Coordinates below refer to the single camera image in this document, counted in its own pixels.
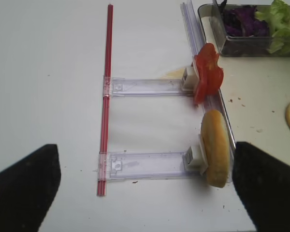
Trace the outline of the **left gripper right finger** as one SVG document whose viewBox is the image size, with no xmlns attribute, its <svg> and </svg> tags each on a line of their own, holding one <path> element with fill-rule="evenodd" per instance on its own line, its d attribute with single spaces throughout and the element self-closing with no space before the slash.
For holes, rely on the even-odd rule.
<svg viewBox="0 0 290 232">
<path fill-rule="evenodd" d="M 290 166 L 247 142 L 237 142 L 232 181 L 259 232 L 290 232 Z"/>
</svg>

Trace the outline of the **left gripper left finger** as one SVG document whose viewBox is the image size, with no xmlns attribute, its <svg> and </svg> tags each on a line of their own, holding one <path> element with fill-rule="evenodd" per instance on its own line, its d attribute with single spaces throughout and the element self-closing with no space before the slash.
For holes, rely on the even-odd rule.
<svg viewBox="0 0 290 232">
<path fill-rule="evenodd" d="M 0 232 L 37 232 L 61 181 L 58 146 L 46 144 L 0 172 Z"/>
</svg>

